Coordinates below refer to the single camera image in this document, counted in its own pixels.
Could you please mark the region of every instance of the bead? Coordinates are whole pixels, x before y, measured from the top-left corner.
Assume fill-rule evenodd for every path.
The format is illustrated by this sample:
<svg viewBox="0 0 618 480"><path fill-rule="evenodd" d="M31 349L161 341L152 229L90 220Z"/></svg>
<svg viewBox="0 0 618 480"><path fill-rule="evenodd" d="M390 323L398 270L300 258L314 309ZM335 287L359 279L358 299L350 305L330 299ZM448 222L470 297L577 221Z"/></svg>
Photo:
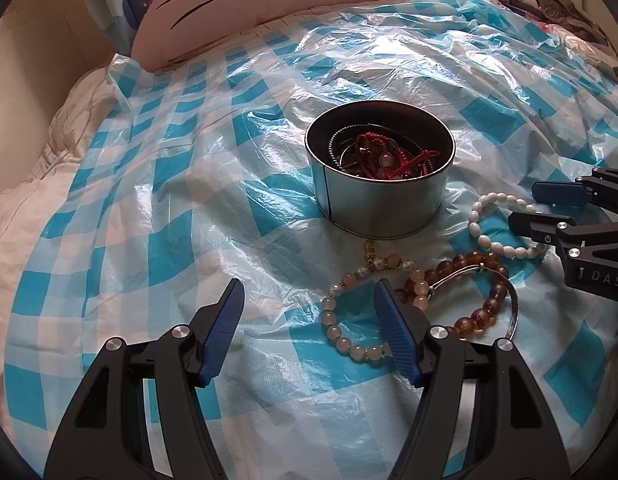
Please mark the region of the bead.
<svg viewBox="0 0 618 480"><path fill-rule="evenodd" d="M429 293L429 284L427 282L416 282L413 284L413 292L416 296L426 296Z"/></svg>
<svg viewBox="0 0 618 480"><path fill-rule="evenodd" d="M407 278L404 282L403 289L407 293L407 296L415 296L415 292L413 292L413 282L410 278Z"/></svg>
<svg viewBox="0 0 618 480"><path fill-rule="evenodd" d="M467 265L469 265L467 257L463 254L457 254L454 256L451 263L454 264L454 270L464 269Z"/></svg>
<svg viewBox="0 0 618 480"><path fill-rule="evenodd" d="M407 303L407 301L409 301L409 294L407 294L407 291L403 288L396 288L394 292L401 303Z"/></svg>
<svg viewBox="0 0 618 480"><path fill-rule="evenodd" d="M402 258L399 254L391 253L387 256L387 269L395 269L400 265Z"/></svg>
<svg viewBox="0 0 618 480"><path fill-rule="evenodd" d="M471 314L474 330L483 330L489 323L489 313L483 308L478 308Z"/></svg>
<svg viewBox="0 0 618 480"><path fill-rule="evenodd" d="M342 275L342 283L344 283L346 287L351 288L352 286L356 286L357 281L358 279L353 272L345 272Z"/></svg>
<svg viewBox="0 0 618 480"><path fill-rule="evenodd" d="M438 264L438 267L436 267L436 272L441 279L446 278L449 274L454 272L454 264L452 264L449 260L442 260Z"/></svg>
<svg viewBox="0 0 618 480"><path fill-rule="evenodd" d="M367 348L367 357L370 361L378 361L383 357L382 345L371 345Z"/></svg>
<svg viewBox="0 0 618 480"><path fill-rule="evenodd" d="M516 250L510 245L505 245L502 254L505 255L505 258L513 258L516 256Z"/></svg>
<svg viewBox="0 0 618 480"><path fill-rule="evenodd" d="M335 325L338 318L333 312L323 312L320 316L320 322L324 326Z"/></svg>
<svg viewBox="0 0 618 480"><path fill-rule="evenodd" d="M324 298L321 305L323 310L334 310L336 308L336 300L333 298Z"/></svg>
<svg viewBox="0 0 618 480"><path fill-rule="evenodd" d="M491 238L487 235L478 236L478 245L483 249L489 249L491 247Z"/></svg>
<svg viewBox="0 0 618 480"><path fill-rule="evenodd" d="M489 297L494 300L503 301L506 298L506 286L504 283L494 283L491 285Z"/></svg>
<svg viewBox="0 0 618 480"><path fill-rule="evenodd" d="M491 250L496 254L502 254L505 251L505 246L500 242L491 242Z"/></svg>
<svg viewBox="0 0 618 480"><path fill-rule="evenodd" d="M336 341L342 335L342 329L338 325L331 325L327 329L327 338Z"/></svg>
<svg viewBox="0 0 618 480"><path fill-rule="evenodd" d="M473 333L473 322L468 317L461 317L454 323L455 333L460 339L464 339Z"/></svg>
<svg viewBox="0 0 618 480"><path fill-rule="evenodd" d="M439 282L439 280L440 276L438 276L438 271L436 269L425 270L425 282L433 284Z"/></svg>
<svg viewBox="0 0 618 480"><path fill-rule="evenodd" d="M371 276L371 269L369 269L369 267L360 267L356 270L356 274L358 275L358 279L365 280Z"/></svg>
<svg viewBox="0 0 618 480"><path fill-rule="evenodd" d="M480 265L482 263L482 253L480 251L471 251L467 254L469 265Z"/></svg>
<svg viewBox="0 0 618 480"><path fill-rule="evenodd" d="M474 238L477 238L480 234L482 234L482 229L480 229L480 226L476 224L476 222L472 222L469 224L469 234Z"/></svg>
<svg viewBox="0 0 618 480"><path fill-rule="evenodd" d="M336 348L338 352L346 354L351 348L351 339L348 337L339 337L336 339Z"/></svg>
<svg viewBox="0 0 618 480"><path fill-rule="evenodd" d="M344 292L344 287L340 285L340 283L334 283L332 286L329 287L329 291L337 297Z"/></svg>
<svg viewBox="0 0 618 480"><path fill-rule="evenodd" d="M363 345L353 345L349 349L349 355L354 361L362 361L365 358L366 349Z"/></svg>
<svg viewBox="0 0 618 480"><path fill-rule="evenodd" d="M414 283L421 282L425 279L425 271L416 267L409 273L409 279Z"/></svg>
<svg viewBox="0 0 618 480"><path fill-rule="evenodd" d="M413 306L419 308L422 312L424 312L429 306L429 300L426 296L416 296L413 298Z"/></svg>
<svg viewBox="0 0 618 480"><path fill-rule="evenodd" d="M487 298L484 300L482 308L487 311L490 317L496 317L502 308L502 303L495 298Z"/></svg>

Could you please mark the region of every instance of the beaded bracelet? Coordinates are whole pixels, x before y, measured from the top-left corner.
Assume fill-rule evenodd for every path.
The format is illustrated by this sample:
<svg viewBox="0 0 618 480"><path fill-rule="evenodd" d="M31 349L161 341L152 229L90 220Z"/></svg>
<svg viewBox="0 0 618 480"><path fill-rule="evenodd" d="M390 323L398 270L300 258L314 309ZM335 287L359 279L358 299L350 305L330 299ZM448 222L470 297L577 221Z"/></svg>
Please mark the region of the beaded bracelet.
<svg viewBox="0 0 618 480"><path fill-rule="evenodd" d="M535 206L533 204L528 204L521 198L516 198L514 195L495 192L482 195L477 202L474 202L473 205L471 205L471 212L469 213L469 232L471 236L477 238L478 245L480 247L489 249L496 254L503 254L505 258L518 258L520 260L523 260L524 258L535 258L538 254L542 254L546 251L547 246L545 244L536 244L534 247L529 248L513 248L510 245L503 246L499 242L492 242L487 235L483 235L482 230L478 225L480 213L485 206L494 202L506 203L507 205L517 207L523 211L535 213Z"/></svg>
<svg viewBox="0 0 618 480"><path fill-rule="evenodd" d="M386 258L375 257L375 244L368 240L365 242L365 257L367 266L360 267L356 272L346 272L342 276L340 283L335 283L329 288L329 294L322 300L323 313L321 323L326 327L327 338L334 341L336 348L341 354L349 354L355 362L362 362L365 359L378 361L383 355L390 354L388 344L371 345L366 348L361 344L352 344L351 339L342 335L342 328L337 325L337 317L333 312L336 308L336 297L347 288L356 286L359 280L371 277L374 270L397 269L402 267L409 272L409 278L404 284L404 288L395 289L395 293L402 303L407 303L413 298L413 306L424 311L429 298L435 293L436 289L449 282L456 276L477 270L490 270L493 272L492 286L489 298L484 301L481 308L476 309L471 317L461 317L446 329L458 338L464 339L476 330L484 330L494 319L502 308L502 301L507 292L511 297L512 316L509 328L506 331L506 338L511 339L516 331L518 323L518 295L512 283L508 280L508 269L500 266L498 255L492 251L481 253L471 251L467 256L457 255L452 260L443 260L436 269L422 270L415 267L414 262L403 260L399 254L392 253Z"/></svg>

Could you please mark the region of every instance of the tin can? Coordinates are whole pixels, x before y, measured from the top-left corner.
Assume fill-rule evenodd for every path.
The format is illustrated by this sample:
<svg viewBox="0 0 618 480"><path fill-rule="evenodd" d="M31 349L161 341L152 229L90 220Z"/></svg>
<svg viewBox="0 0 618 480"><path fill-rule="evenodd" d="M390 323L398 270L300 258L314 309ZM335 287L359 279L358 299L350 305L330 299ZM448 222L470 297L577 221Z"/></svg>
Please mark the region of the tin can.
<svg viewBox="0 0 618 480"><path fill-rule="evenodd" d="M436 150L434 171L403 180L373 180L340 170L328 152L333 134L352 124L377 124ZM455 156L449 129L429 112L396 101L357 101L320 115L305 135L315 197L338 227L366 238L402 238L438 213Z"/></svg>

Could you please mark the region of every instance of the blue and white checkered pattern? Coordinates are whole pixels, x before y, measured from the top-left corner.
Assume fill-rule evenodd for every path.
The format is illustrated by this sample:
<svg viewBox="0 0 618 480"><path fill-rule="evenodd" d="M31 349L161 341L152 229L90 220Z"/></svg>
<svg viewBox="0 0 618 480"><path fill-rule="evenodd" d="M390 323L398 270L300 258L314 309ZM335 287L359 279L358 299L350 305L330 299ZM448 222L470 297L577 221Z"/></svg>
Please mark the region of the blue and white checkered pattern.
<svg viewBox="0 0 618 480"><path fill-rule="evenodd" d="M303 13L168 74L122 57L109 74L119 104L40 236L9 326L8 410L17 447L38 471L107 338L157 338L237 277L243 319L221 374L199 392L229 478L387 477L418 395L388 358L372 367L339 356L317 322L322 295L359 266L362 245L313 198L303 133L321 112L395 99L453 132L441 214L420 234L379 244L422 266L474 248L466 215L478 195L528 198L536 180L618 166L618 87L559 38L484 0ZM567 212L608 221L594 208ZM500 211L482 226L494 240L522 243ZM510 270L521 300L517 345L576 467L618 394L618 304L566 289L551 251ZM468 280L436 296L428 314L448 324L485 294ZM371 301L363 285L337 311L345 334L364 344L379 332ZM503 335L500 317L486 342ZM146 387L155 464L166 472L155 388ZM451 469L468 431L466 390Z"/></svg>

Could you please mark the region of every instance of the bed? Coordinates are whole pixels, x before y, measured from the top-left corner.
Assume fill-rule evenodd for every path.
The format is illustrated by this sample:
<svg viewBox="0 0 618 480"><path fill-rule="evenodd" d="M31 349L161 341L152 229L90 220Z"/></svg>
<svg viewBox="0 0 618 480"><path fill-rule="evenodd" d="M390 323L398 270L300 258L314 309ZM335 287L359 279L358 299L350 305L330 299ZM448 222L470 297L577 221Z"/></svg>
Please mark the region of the bed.
<svg viewBox="0 0 618 480"><path fill-rule="evenodd" d="M458 151L443 210L422 233L382 242L424 266L474 248L466 215L481 194L528 199L536 180L618 167L618 86L561 37L487 0L308 0L311 10L291 6L233 34L221 7L178 36L169 31L191 6L158 14L167 1L154 0L132 59L116 56L75 86L29 181L0 196L1 425L42 472L105 340L155 338L238 277L243 319L221 375L199 393L229 477L385 478L417 392L390 362L354 364L323 340L321 294L358 266L362 242L316 207L304 131L322 111L372 98L445 122ZM499 210L484 230L524 243ZM618 403L618 304L562 286L551 250L510 270L516 344L576 469ZM427 312L448 324L484 292L466 282ZM342 324L374 342L369 290L349 303ZM156 466L168 473L155 389L145 388ZM450 472L471 393L467 384Z"/></svg>

